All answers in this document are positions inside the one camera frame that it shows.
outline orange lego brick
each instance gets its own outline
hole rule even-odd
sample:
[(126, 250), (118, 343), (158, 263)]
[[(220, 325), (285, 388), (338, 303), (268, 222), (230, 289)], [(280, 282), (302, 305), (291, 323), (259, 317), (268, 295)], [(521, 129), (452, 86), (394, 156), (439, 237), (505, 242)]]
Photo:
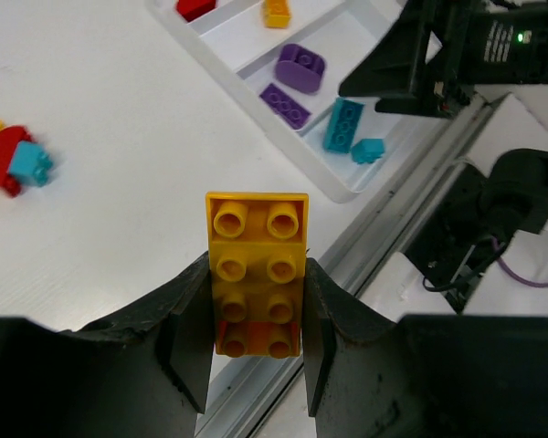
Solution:
[(208, 193), (216, 352), (300, 354), (309, 197)]
[(264, 0), (262, 15), (266, 27), (287, 27), (291, 19), (290, 8), (286, 0)]

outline purple lego brick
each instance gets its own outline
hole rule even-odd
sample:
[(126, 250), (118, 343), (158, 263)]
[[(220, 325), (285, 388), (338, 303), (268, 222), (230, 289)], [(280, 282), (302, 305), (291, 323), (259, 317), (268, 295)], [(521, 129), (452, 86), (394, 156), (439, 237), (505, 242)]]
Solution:
[(306, 94), (321, 88), (325, 60), (298, 44), (287, 44), (282, 48), (274, 74), (276, 79), (289, 87)]
[(311, 114), (284, 91), (270, 84), (259, 95), (294, 130), (302, 128)]

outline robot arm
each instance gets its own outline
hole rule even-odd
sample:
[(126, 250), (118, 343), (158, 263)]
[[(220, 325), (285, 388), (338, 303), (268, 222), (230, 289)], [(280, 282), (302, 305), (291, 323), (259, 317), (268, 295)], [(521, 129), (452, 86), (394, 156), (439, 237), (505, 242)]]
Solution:
[[(434, 34), (441, 49), (426, 62)], [(452, 118), (479, 84), (548, 84), (548, 3), (489, 12), (480, 0), (409, 0), (342, 97), (377, 97), (378, 112)]]
[(304, 299), (318, 438), (548, 436), (548, 318), (417, 315), (393, 324), (314, 263)]
[[(406, 249), (406, 257), (462, 311), (472, 288), (518, 230), (539, 234), (548, 223), (548, 152), (503, 154), (486, 178), (467, 166)], [(492, 253), (491, 240), (504, 246)], [(470, 274), (455, 277), (463, 266)]]

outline white sorting tray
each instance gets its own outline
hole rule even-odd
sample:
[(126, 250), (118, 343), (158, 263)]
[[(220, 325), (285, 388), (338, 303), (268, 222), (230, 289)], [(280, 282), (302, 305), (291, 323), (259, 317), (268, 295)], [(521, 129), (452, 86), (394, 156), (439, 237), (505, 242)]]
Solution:
[[(218, 0), (218, 8), (187, 24), (175, 11), (175, 0), (146, 0), (147, 6), (183, 46), (280, 148), (331, 199), (352, 200), (374, 177), (406, 167), (418, 145), (434, 137), (441, 120), (374, 111), (375, 99), (359, 99), (366, 107), (355, 142), (381, 138), (386, 154), (374, 164), (357, 164), (349, 154), (322, 148), (332, 104), (343, 78), (373, 49), (390, 26), (370, 0), (289, 0), (287, 29), (264, 27), (260, 0)], [(281, 47), (298, 43), (327, 62), (321, 90), (314, 96), (289, 89), (274, 79)], [(311, 112), (308, 123), (294, 131), (258, 94), (273, 82)]]

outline small teal lego brick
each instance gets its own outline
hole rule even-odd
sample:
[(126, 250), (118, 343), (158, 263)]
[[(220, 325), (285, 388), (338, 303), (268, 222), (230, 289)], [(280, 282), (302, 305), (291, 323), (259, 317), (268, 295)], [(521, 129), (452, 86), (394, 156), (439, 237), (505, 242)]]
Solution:
[(322, 147), (326, 151), (348, 153), (351, 149), (364, 105), (337, 98)]
[(8, 167), (8, 174), (23, 185), (42, 187), (48, 183), (47, 171), (51, 167), (53, 162), (40, 144), (20, 141)]
[(385, 153), (384, 141), (381, 139), (359, 140), (351, 149), (351, 158), (354, 162), (364, 164), (375, 162)]

